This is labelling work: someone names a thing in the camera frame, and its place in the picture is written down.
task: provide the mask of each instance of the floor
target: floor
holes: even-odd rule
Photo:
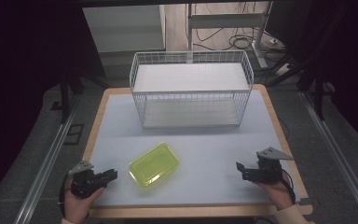
[[[215,4],[200,4],[198,12],[216,13],[217,9],[224,8],[228,12],[238,10],[238,6],[244,5],[227,4],[223,7]],[[255,6],[255,11],[260,11],[262,6]],[[167,15],[167,50],[186,49],[185,30],[185,6],[166,6]],[[253,4],[250,3],[245,10],[253,11]],[[194,34],[195,43],[204,45],[211,49],[224,49],[229,38],[237,32],[236,29],[225,29],[208,40],[197,40]],[[252,29],[242,30],[251,36]],[[199,36],[206,38],[212,35],[213,31],[200,31]],[[282,57],[276,49],[281,44],[269,45],[269,37],[264,37],[263,43],[267,48],[269,60],[268,65],[272,66]],[[265,83],[267,78],[274,78],[274,75],[267,76],[265,71],[260,71],[254,54],[247,49],[252,67],[255,70],[255,83]],[[128,73],[131,68],[130,54],[101,54],[106,78],[103,82],[112,87],[128,87]],[[296,159],[298,170],[310,196],[313,205],[313,213],[306,216],[306,219],[316,223],[358,223],[358,202],[350,187],[350,183],[344,178],[339,169],[335,156],[333,156],[317,124],[312,119],[307,105],[296,89],[297,76],[291,77],[276,87],[269,87],[268,94],[279,117],[282,129],[286,135],[289,147]],[[63,144],[57,155],[51,174],[48,176],[46,186],[41,191],[40,200],[36,208],[32,210],[28,220],[23,223],[59,223],[62,217],[58,206],[58,189],[67,169],[77,164],[83,155],[86,147],[93,118],[97,113],[99,102],[103,95],[103,88],[85,78],[82,79],[85,92],[79,96],[71,95],[77,99],[76,112],[72,124],[82,124],[82,137],[77,144],[72,136],[63,139]],[[54,87],[47,91],[44,98],[44,107],[41,110],[39,119],[36,122],[27,142],[25,143],[19,157],[13,163],[7,176],[0,184],[0,223],[13,223],[19,215],[24,199],[33,185],[38,174],[39,167],[48,155],[51,144],[60,131],[61,112],[50,110],[52,104],[60,101],[60,90]],[[329,96],[324,97],[324,116],[328,130],[334,136],[340,152],[346,158],[349,166],[358,178],[358,134],[351,125],[344,119],[330,102]],[[186,220],[201,223],[248,223],[246,218],[217,218],[217,219],[194,219]],[[182,219],[88,219],[86,223],[182,223]],[[256,223],[267,223],[258,220]]]

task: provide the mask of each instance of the metal pole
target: metal pole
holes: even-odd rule
[[[187,50],[193,50],[193,26],[192,26],[192,13],[191,13],[191,4],[188,4],[188,12],[187,12]]]

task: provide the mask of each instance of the metal rail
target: metal rail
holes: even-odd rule
[[[337,144],[334,136],[330,133],[327,125],[324,121],[320,120],[316,112],[313,110],[313,102],[310,99],[310,96],[305,92],[301,92],[300,96],[304,100],[310,116],[316,124],[318,131],[321,133],[327,148],[329,149],[333,159],[335,160],[339,171],[342,173],[345,181],[347,182],[348,187],[351,190],[356,202],[358,203],[358,178],[355,172],[352,170],[350,164],[345,159],[344,154],[341,152],[339,145]]]
[[[39,168],[36,178],[34,179],[34,182],[30,187],[30,191],[28,192],[27,196],[24,199],[24,202],[22,203],[20,212],[17,214],[14,223],[25,224],[30,222],[37,203],[40,199],[40,195],[42,194],[46,182],[48,181],[48,176],[50,175],[54,162],[56,161],[57,156],[60,152],[63,140],[65,139],[69,127],[71,126],[79,99],[80,96],[74,95],[74,99],[72,100],[71,107],[69,110],[69,116],[66,122],[61,125],[53,143],[51,144],[51,147],[48,150],[48,154]]]

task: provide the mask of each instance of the white desk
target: white desk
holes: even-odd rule
[[[290,149],[284,139],[282,129],[273,111],[272,104],[269,100],[265,88],[261,85],[254,85],[254,90],[255,91],[253,93],[255,94],[255,96],[257,96],[257,94],[261,94],[262,101],[264,101],[264,104],[262,104],[262,106],[266,108],[266,111],[268,111],[268,116],[270,117],[270,120],[264,120],[263,122],[269,122],[272,131],[276,132],[275,139],[274,137],[270,137],[269,139],[264,139],[264,142],[272,146],[274,144],[278,144],[273,147],[281,148],[282,151],[290,155]],[[191,159],[188,157],[188,152],[186,154],[185,150],[183,149],[183,143],[181,145],[181,142],[183,141],[181,141],[181,139],[177,139],[177,133],[181,132],[181,130],[170,130],[167,131],[168,133],[158,133],[160,132],[158,130],[148,130],[148,134],[150,135],[149,137],[139,137],[139,141],[142,141],[142,144],[132,144],[133,147],[145,145],[145,148],[132,149],[131,152],[126,153],[126,155],[124,155],[123,152],[118,153],[120,151],[120,149],[118,148],[125,147],[121,145],[122,143],[125,143],[125,141],[122,139],[120,140],[120,138],[116,138],[115,142],[121,144],[115,145],[111,142],[111,149],[103,149],[103,145],[106,144],[103,142],[103,139],[109,142],[109,139],[111,137],[107,136],[110,134],[110,132],[107,132],[106,130],[111,128],[111,125],[102,123],[110,121],[108,121],[109,119],[107,119],[107,117],[104,118],[103,116],[110,116],[107,115],[107,113],[112,113],[115,111],[117,111],[116,113],[118,113],[119,111],[115,109],[112,110],[112,108],[110,107],[110,95],[129,92],[129,89],[110,89],[105,92],[84,154],[85,160],[91,159],[91,163],[93,163],[94,161],[96,162],[94,162],[94,165],[96,166],[96,172],[101,172],[108,168],[118,169],[118,179],[109,184],[109,187],[105,190],[104,196],[101,198],[101,200],[96,202],[96,205],[99,206],[94,206],[94,208],[91,209],[91,217],[237,217],[272,215],[275,208],[271,204],[267,196],[263,194],[262,189],[258,189],[255,186],[249,187],[252,184],[247,181],[241,180],[241,173],[236,171],[235,161],[245,161],[246,164],[252,163],[253,165],[256,165],[255,162],[257,161],[257,158],[255,154],[252,156],[241,158],[240,156],[235,155],[235,153],[238,153],[238,151],[236,152],[234,150],[231,151],[229,155],[233,158],[222,157],[222,160],[229,160],[231,162],[214,162],[213,160],[216,160],[216,155],[214,154],[215,152],[211,152],[210,154],[208,154],[209,160],[206,160],[201,164],[202,167],[200,169],[202,173],[204,173],[206,176],[212,176],[211,174],[215,172],[216,180],[219,180],[218,177],[221,176],[219,172],[228,175],[225,175],[224,181],[219,181],[218,184],[215,184],[213,186],[213,188],[205,189],[205,186],[201,186],[203,189],[202,190],[200,188],[197,188],[200,185],[194,185],[195,181],[194,179],[191,180],[190,176],[192,174],[187,170],[189,167],[194,166],[194,163],[193,165],[191,165],[191,162],[192,160],[194,160],[194,158]],[[122,118],[119,114],[117,115],[118,117],[115,117],[115,119]],[[139,129],[127,130],[130,135],[125,136],[125,138],[129,138],[127,140],[130,141],[134,141],[134,139],[137,139],[135,137],[136,134],[140,134],[143,132],[139,119],[136,117],[133,119],[135,122],[138,122]],[[246,122],[246,120],[250,122],[250,119],[252,118],[247,119],[246,117],[244,117],[243,122]],[[233,138],[233,136],[231,135],[242,134],[241,127],[229,129],[225,128],[223,132],[232,132],[234,134],[224,134],[223,136],[221,135],[221,133],[219,133],[220,131],[216,129],[209,131],[212,133],[214,132],[213,134],[220,134],[219,136],[216,136],[217,140],[215,140],[215,142],[212,144],[218,144],[219,142],[225,142],[226,144],[227,141],[230,140],[230,138]],[[129,161],[135,159],[136,156],[141,155],[143,152],[146,152],[152,147],[148,146],[152,144],[152,140],[150,139],[154,139],[155,141],[159,140],[159,138],[156,137],[158,136],[158,134],[156,133],[158,133],[159,135],[165,134],[163,138],[160,139],[168,139],[169,141],[166,141],[168,144],[171,142],[173,152],[177,154],[182,164],[179,166],[178,170],[167,176],[166,179],[160,180],[160,183],[157,183],[156,186],[151,187],[151,189],[141,189],[136,185],[135,181],[131,180],[131,177],[128,174],[128,163]],[[197,131],[189,133],[187,135],[186,141],[194,142],[198,140],[205,140],[205,136],[202,136],[202,134],[197,134]],[[255,149],[255,152],[264,149],[257,148],[255,146],[252,147]],[[113,154],[109,155],[109,153],[106,153],[106,150],[112,150],[111,153]],[[283,162],[282,165],[283,167],[289,168],[288,170],[295,181],[297,198],[308,198],[308,194],[298,174],[295,162]],[[195,178],[196,180],[201,180],[199,183],[202,184],[202,182],[207,181],[207,179],[202,179],[203,177],[201,175],[202,174],[197,174],[196,172],[195,174],[193,174],[193,178]],[[178,185],[180,185],[178,181],[181,179],[185,181],[190,181],[190,183],[193,184],[187,183],[187,188],[185,189],[178,188]],[[212,197],[209,194],[213,194],[214,189],[220,190],[222,191],[222,193],[215,194],[214,197]],[[187,191],[187,197],[181,197],[181,195],[185,195],[184,192],[181,192],[181,190],[184,190],[184,192]],[[254,197],[247,195],[249,193],[254,194]],[[312,211],[311,205],[303,205],[300,207],[303,214],[310,214]]]

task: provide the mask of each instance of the black curtain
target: black curtain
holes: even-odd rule
[[[76,69],[104,76],[80,7],[0,1],[0,181],[32,130],[45,91],[62,74],[78,77]]]

